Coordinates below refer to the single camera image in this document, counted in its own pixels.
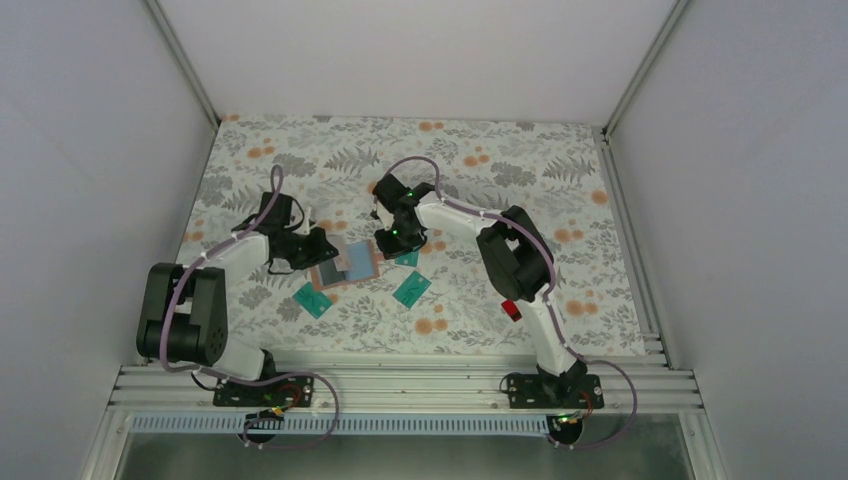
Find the pale pink card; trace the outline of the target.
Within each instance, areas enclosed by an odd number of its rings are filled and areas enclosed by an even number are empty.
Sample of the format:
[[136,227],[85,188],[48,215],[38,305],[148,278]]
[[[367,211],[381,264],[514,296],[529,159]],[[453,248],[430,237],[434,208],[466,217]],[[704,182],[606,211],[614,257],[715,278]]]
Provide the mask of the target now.
[[337,271],[345,272],[352,269],[352,261],[347,251],[340,251],[339,254],[332,259],[332,262]]

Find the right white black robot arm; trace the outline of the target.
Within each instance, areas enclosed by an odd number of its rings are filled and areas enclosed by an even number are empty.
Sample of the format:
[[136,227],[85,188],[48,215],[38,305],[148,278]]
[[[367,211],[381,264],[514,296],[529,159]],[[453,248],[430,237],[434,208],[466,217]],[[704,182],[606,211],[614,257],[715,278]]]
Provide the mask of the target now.
[[531,334],[544,399],[552,406],[565,407],[578,397],[578,377],[584,369],[559,338],[561,330],[551,298],[555,286],[552,256],[522,208],[485,210],[442,196],[428,183],[409,188],[391,174],[376,183],[372,194],[375,207],[371,216],[383,224],[375,232],[375,240],[386,259],[420,250],[427,243],[428,230],[473,239],[490,283],[514,304],[509,314],[523,320]]

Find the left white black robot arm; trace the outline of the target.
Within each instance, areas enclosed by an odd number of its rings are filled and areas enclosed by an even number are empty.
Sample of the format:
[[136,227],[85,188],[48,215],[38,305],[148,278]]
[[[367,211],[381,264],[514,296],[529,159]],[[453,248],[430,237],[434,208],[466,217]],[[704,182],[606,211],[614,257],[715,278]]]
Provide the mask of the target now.
[[335,259],[339,250],[299,202],[265,192],[259,210],[233,227],[230,236],[189,264],[155,264],[148,273],[135,338],[138,354],[168,371],[202,371],[237,380],[255,405],[278,391],[272,355],[230,338],[227,294],[260,268],[281,260],[299,271]]

